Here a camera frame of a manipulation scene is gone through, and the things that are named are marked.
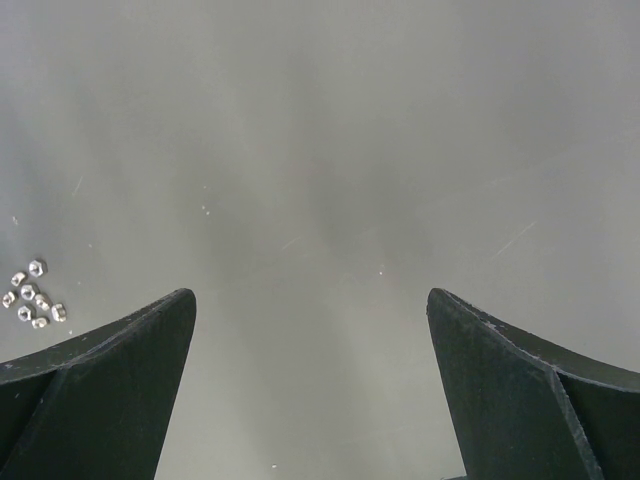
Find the small hex nut bottom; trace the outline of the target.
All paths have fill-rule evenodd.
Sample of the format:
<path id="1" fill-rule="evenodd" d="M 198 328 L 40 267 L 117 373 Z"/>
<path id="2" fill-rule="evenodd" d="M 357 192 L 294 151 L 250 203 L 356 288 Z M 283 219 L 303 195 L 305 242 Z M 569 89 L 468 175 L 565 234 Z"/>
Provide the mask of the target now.
<path id="1" fill-rule="evenodd" d="M 22 322 L 31 322 L 34 317 L 34 309 L 31 305 L 22 305 L 18 308 L 17 315 Z"/>

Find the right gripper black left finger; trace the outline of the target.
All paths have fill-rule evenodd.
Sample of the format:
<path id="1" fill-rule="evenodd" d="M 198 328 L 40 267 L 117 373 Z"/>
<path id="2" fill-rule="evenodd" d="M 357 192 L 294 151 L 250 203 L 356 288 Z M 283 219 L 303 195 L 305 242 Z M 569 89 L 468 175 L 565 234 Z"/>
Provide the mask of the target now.
<path id="1" fill-rule="evenodd" d="M 2 363 L 2 478 L 154 478 L 195 321 L 179 289 Z"/>

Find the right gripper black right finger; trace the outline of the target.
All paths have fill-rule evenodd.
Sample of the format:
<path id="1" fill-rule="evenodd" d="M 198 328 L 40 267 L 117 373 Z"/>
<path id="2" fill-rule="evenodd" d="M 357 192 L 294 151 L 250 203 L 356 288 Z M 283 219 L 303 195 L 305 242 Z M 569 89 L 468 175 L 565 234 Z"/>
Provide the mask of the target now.
<path id="1" fill-rule="evenodd" d="M 426 314 L 467 479 L 636 479 L 639 375 L 440 288 Z"/>

